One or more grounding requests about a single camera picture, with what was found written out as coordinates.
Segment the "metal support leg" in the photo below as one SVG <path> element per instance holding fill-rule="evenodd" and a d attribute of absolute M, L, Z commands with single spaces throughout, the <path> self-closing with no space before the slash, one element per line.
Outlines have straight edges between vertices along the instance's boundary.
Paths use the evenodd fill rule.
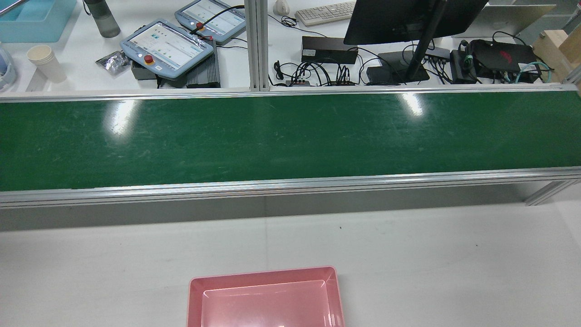
<path fill-rule="evenodd" d="M 267 0 L 245 0 L 250 90 L 268 91 Z"/>
<path fill-rule="evenodd" d="M 563 181 L 559 181 L 559 182 L 551 182 L 547 186 L 545 186 L 542 189 L 535 192 L 528 199 L 526 199 L 525 203 L 526 203 L 526 205 L 541 204 L 543 201 L 547 200 L 548 198 L 554 196 L 555 194 L 559 193 L 560 191 L 566 189 L 567 187 L 569 187 L 577 182 L 578 182 L 578 180 L 576 180 L 576 179 L 563 180 Z"/>

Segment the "keyboard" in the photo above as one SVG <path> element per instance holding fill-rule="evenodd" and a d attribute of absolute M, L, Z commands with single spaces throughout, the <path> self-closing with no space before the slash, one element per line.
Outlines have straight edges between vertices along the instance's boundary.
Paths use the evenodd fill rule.
<path fill-rule="evenodd" d="M 334 5 L 297 10 L 295 18 L 305 26 L 327 24 L 351 18 L 355 1 L 335 3 Z"/>

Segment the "pink plastic tray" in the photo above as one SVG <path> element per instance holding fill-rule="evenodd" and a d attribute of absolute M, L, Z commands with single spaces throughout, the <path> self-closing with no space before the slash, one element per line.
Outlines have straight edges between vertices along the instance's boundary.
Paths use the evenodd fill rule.
<path fill-rule="evenodd" d="M 188 327 L 344 327 L 333 267 L 194 278 Z"/>

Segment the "gray bottle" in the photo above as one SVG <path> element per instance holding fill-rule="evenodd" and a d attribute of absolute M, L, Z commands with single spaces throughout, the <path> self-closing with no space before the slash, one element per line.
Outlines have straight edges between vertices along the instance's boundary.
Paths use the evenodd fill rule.
<path fill-rule="evenodd" d="M 115 37 L 121 33 L 119 25 L 115 21 L 115 17 L 109 10 L 105 0 L 84 0 L 91 15 L 95 19 L 99 33 L 102 37 Z"/>

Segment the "light blue container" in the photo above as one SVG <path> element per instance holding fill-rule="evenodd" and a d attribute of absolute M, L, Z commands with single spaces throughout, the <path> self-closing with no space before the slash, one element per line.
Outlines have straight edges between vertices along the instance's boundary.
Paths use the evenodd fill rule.
<path fill-rule="evenodd" d="M 6 8 L 15 0 L 0 0 Z M 0 16 L 2 42 L 56 42 L 77 0 L 29 0 Z"/>

